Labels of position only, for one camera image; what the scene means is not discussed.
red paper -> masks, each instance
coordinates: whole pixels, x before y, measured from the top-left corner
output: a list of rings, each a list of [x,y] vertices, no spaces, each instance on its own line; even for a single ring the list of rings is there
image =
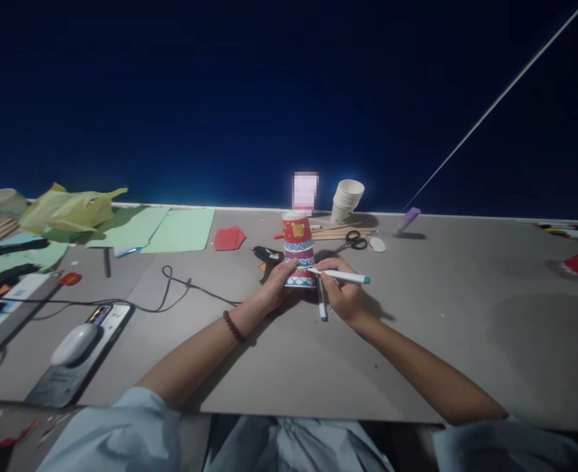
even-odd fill
[[[241,229],[239,229],[239,235],[237,236],[237,245],[235,246],[235,249],[239,249],[246,238],[247,236],[243,233],[243,231],[241,231]]]
[[[245,239],[246,235],[236,225],[228,229],[220,229],[215,236],[215,250],[239,249]]]

blue wall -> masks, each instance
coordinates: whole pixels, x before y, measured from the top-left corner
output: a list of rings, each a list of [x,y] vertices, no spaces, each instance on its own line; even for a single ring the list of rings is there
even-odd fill
[[[287,207],[291,173],[317,170],[322,208],[356,178],[359,210],[400,211],[577,6],[227,3],[169,22],[23,12],[0,20],[0,187]],[[578,218],[578,19],[414,204]]]

light blue shirt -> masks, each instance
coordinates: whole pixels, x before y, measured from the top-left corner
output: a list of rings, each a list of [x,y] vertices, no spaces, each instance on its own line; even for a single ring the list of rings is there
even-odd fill
[[[178,422],[154,392],[129,390],[111,408],[78,413],[38,469],[181,470]],[[514,421],[450,427],[434,436],[441,471],[578,470],[578,445]],[[204,472],[393,470],[357,422],[241,416],[210,448]]]

person's left hand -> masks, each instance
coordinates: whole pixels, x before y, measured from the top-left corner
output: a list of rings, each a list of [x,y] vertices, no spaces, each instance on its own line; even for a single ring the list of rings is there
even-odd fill
[[[280,263],[269,274],[265,284],[256,292],[253,298],[261,309],[268,314],[274,311],[291,293],[290,287],[285,287],[284,283],[287,278],[298,268],[299,260],[292,259],[287,264]]]

white computer mouse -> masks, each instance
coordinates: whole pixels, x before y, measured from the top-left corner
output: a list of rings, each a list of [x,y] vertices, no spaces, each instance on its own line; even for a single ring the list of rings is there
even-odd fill
[[[66,365],[79,359],[98,332],[99,327],[92,323],[80,324],[74,328],[55,349],[51,364]]]

